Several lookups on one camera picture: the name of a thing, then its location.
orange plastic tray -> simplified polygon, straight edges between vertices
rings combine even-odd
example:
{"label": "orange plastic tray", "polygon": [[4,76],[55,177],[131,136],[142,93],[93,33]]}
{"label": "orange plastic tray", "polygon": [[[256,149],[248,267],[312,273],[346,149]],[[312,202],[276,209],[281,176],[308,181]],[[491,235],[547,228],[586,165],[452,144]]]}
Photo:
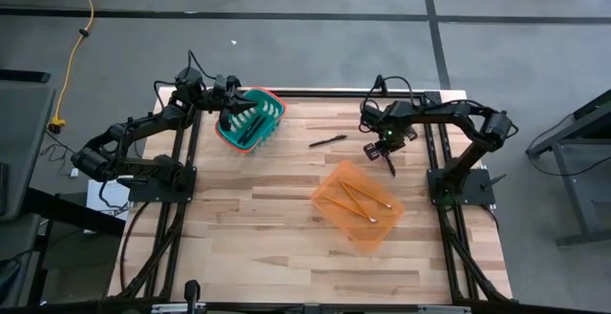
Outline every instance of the orange plastic tray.
{"label": "orange plastic tray", "polygon": [[[342,182],[358,203],[350,197]],[[342,161],[311,198],[325,217],[366,253],[376,250],[405,212],[405,207],[395,195],[368,178],[363,170],[350,161]],[[363,211],[366,212],[365,217],[355,214]],[[375,222],[371,222],[367,217],[374,218]]]}

white paper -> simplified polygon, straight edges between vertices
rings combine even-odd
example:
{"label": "white paper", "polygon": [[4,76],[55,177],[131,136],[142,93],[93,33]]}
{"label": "white paper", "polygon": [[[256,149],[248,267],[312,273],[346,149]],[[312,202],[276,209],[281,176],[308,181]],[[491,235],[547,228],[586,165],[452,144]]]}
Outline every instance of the white paper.
{"label": "white paper", "polygon": [[[127,220],[129,205],[126,205],[125,209],[123,209],[123,211],[117,215],[116,213],[118,209],[107,207],[106,204],[99,198],[99,189],[101,186],[101,182],[91,179],[89,180],[89,183],[87,184],[87,207],[104,214],[115,216],[121,220]],[[117,183],[116,180],[108,181],[106,183],[106,187],[104,188],[104,193],[102,194],[104,199],[108,200],[109,204],[121,207],[127,203],[127,198],[129,195],[130,189]]]}

concrete floor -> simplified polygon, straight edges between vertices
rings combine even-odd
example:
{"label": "concrete floor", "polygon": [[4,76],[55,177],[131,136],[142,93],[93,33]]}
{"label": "concrete floor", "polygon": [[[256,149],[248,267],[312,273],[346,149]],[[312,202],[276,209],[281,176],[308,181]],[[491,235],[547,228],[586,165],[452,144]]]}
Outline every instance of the concrete floor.
{"label": "concrete floor", "polygon": [[[426,13],[424,0],[94,1],[100,9],[120,10]],[[611,15],[611,0],[434,4],[439,14]],[[87,7],[85,0],[0,0],[0,6]],[[50,72],[50,86],[59,90],[77,30],[85,23],[82,18],[0,17],[0,66]],[[611,26],[442,24],[440,31],[452,88],[508,110],[520,127],[502,150],[484,160],[493,174],[509,175],[495,193],[516,299],[608,310],[611,243],[556,248],[555,238],[577,233],[575,216],[561,179],[535,171],[523,151],[539,132],[610,88]],[[428,23],[100,18],[74,62],[62,110],[69,125],[59,137],[76,148],[111,123],[150,110],[153,81],[171,79],[185,65],[188,49],[210,73],[234,73],[246,84],[368,88],[378,73],[397,73],[416,88],[439,89]],[[556,169],[546,157],[541,164]],[[55,170],[41,158],[32,185],[50,193],[85,191],[85,178],[62,178]],[[60,285],[48,286],[46,300],[99,298],[103,289],[87,280],[108,279],[116,249],[113,239],[91,243],[79,237],[56,246],[49,263],[59,270],[51,283]]]}

teal plastic basket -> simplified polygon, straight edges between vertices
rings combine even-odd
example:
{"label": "teal plastic basket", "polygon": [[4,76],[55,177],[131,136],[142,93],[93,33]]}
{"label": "teal plastic basket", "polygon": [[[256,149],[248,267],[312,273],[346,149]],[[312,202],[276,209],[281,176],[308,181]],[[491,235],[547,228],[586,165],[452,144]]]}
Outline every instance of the teal plastic basket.
{"label": "teal plastic basket", "polygon": [[237,152],[250,153],[274,133],[286,112],[286,104],[263,88],[248,90],[244,93],[244,97],[259,104],[239,115],[231,115],[229,117],[230,130],[223,130],[219,122],[215,130],[217,135]]}

wooden tabletop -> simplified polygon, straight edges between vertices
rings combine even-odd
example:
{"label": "wooden tabletop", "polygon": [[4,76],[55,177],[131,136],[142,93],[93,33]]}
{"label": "wooden tabletop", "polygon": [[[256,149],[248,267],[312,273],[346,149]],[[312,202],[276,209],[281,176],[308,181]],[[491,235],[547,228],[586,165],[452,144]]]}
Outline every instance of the wooden tabletop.
{"label": "wooden tabletop", "polygon": [[[170,88],[162,89],[164,101],[170,93]],[[441,97],[448,101],[466,96],[463,91],[441,91]],[[383,159],[369,161],[363,153],[376,135],[357,130],[361,99],[284,101],[287,110],[279,129],[251,155],[226,146],[214,132],[217,116],[204,114],[195,160],[196,194],[187,207],[172,300],[183,301],[184,283],[195,279],[205,302],[449,304],[439,221],[426,186],[430,166],[423,127],[415,126],[419,138],[392,154],[397,170],[393,178]],[[376,101],[381,106],[390,103]],[[470,141],[454,126],[448,131],[458,156]],[[307,147],[338,134],[348,138]],[[144,157],[170,155],[174,135],[149,137]],[[441,154],[438,159],[443,167]],[[342,160],[364,169],[405,205],[403,217],[371,255],[360,253],[309,198]],[[128,281],[151,253],[159,208],[152,203],[145,209],[129,239]],[[130,211],[130,218],[136,210]],[[494,221],[479,207],[463,210],[474,259],[497,289],[511,296]],[[158,281],[165,264],[164,259]],[[457,265],[467,294],[461,263]],[[119,289],[116,267],[109,294]]]}

